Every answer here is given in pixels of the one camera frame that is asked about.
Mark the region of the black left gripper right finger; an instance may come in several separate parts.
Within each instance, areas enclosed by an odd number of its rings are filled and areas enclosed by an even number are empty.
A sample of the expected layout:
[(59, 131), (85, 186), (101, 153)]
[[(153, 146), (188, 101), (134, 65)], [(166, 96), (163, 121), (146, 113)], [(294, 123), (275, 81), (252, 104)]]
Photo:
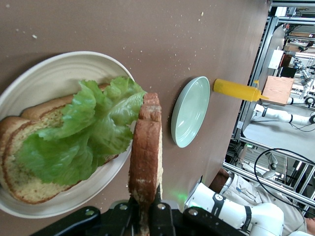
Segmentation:
[(160, 187), (150, 205), (150, 236), (243, 236), (218, 217), (200, 207), (184, 212), (161, 200)]

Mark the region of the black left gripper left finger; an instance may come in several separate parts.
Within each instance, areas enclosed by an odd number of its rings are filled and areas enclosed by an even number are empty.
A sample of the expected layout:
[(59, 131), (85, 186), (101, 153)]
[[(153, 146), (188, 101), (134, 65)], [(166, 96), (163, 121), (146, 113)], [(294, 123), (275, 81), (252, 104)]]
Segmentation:
[(33, 236), (123, 236), (131, 223), (135, 201), (118, 201), (105, 212), (83, 207), (33, 233)]

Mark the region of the brown bread slice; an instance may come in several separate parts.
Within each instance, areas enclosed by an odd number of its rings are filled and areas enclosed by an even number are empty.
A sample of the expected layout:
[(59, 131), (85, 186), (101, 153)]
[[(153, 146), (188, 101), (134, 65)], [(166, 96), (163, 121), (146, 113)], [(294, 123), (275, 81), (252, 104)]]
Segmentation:
[(35, 205), (72, 188), (72, 185), (43, 183), (15, 157), (28, 135), (40, 128), (62, 124), (62, 108), (72, 99), (73, 95), (52, 99), (25, 109), (20, 116), (0, 121), (0, 186), (13, 198)]
[(137, 236), (150, 236), (149, 208), (162, 173), (161, 106), (156, 93), (146, 93), (134, 128), (129, 167), (129, 192), (139, 205)]

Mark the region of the green lettuce leaf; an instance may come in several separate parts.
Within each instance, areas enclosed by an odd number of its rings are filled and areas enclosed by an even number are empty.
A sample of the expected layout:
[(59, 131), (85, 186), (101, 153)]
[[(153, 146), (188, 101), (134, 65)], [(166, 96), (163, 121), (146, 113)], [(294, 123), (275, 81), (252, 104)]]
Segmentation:
[(62, 109), (62, 124), (31, 134), (17, 160), (44, 183), (72, 185), (88, 179), (111, 155), (125, 152), (144, 90), (117, 77), (105, 89), (80, 81), (81, 90)]

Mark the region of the yellow mustard squeeze bottle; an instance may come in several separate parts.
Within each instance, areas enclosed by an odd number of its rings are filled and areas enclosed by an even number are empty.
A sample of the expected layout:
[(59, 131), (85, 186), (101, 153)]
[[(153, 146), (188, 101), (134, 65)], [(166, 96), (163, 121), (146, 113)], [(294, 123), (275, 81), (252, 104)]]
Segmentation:
[(269, 97), (264, 96), (261, 90), (258, 89), (259, 81), (256, 80), (254, 83), (257, 84), (256, 87), (216, 79), (213, 84), (213, 91), (249, 102), (258, 101), (260, 99), (269, 100)]

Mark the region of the mint green plate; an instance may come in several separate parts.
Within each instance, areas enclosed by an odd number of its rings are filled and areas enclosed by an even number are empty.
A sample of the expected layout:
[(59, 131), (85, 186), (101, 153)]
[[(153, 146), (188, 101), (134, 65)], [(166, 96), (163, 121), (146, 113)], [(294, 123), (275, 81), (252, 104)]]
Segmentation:
[(180, 92), (171, 118), (171, 135), (174, 143), (187, 147), (196, 137), (207, 112), (210, 83), (207, 77), (192, 79)]

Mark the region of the beige plate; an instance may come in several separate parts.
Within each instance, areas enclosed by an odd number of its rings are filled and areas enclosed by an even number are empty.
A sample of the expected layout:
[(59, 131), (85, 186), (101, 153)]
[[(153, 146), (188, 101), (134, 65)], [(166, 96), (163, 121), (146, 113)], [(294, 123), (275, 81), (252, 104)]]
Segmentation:
[[(62, 96), (76, 94), (80, 80), (109, 83), (116, 77), (132, 77), (114, 58), (97, 52), (64, 53), (46, 59), (20, 75), (0, 95), (0, 120), (19, 116), (23, 110)], [(0, 187), (0, 211), (26, 219), (54, 217), (74, 210), (101, 192), (120, 171), (131, 148), (99, 167), (92, 176), (53, 199), (36, 205), (14, 199)]]

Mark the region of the person in beige jacket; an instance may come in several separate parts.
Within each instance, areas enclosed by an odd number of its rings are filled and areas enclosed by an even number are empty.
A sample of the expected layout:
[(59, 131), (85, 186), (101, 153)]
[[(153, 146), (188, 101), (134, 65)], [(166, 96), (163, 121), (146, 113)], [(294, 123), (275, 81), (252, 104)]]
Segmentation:
[(284, 214), (282, 236), (293, 232), (305, 232), (315, 236), (315, 217), (306, 218), (301, 211), (290, 205), (290, 200), (273, 189), (265, 190), (261, 185), (247, 181), (243, 177), (220, 169), (209, 186), (214, 192), (227, 199), (245, 206), (256, 206), (262, 203), (273, 203)]

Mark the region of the wooden box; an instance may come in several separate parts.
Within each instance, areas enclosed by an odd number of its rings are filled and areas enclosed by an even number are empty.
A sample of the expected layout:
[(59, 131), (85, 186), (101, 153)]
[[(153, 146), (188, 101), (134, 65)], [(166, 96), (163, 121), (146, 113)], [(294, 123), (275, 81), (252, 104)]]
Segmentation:
[(290, 97), (293, 78), (268, 76), (263, 88), (262, 95), (268, 99), (261, 99), (263, 102), (285, 106)]

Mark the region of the white paper sign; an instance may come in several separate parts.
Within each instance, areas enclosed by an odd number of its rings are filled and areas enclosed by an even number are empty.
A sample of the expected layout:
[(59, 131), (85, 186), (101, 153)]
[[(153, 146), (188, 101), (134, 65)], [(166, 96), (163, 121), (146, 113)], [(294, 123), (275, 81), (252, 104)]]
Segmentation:
[(278, 69), (283, 57), (283, 50), (275, 49), (268, 64), (269, 69)]

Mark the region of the aluminium frame rail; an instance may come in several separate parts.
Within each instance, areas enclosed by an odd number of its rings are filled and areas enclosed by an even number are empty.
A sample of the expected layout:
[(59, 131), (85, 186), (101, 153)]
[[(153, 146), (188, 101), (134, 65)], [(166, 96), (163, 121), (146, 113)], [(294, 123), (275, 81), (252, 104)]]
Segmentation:
[[(268, 17), (266, 20), (265, 29), (253, 64), (252, 72), (248, 81), (248, 86), (255, 87), (254, 80), (259, 79), (270, 46), (270, 42), (272, 40), (273, 33), (276, 29), (276, 26), (278, 25), (278, 21), (278, 17)], [(251, 105), (254, 105), (254, 102), (242, 102), (238, 118), (236, 120), (235, 127), (232, 133), (232, 137), (234, 139), (238, 140), (242, 136), (243, 129), (245, 128), (246, 122), (248, 120), (247, 116), (250, 112)]]

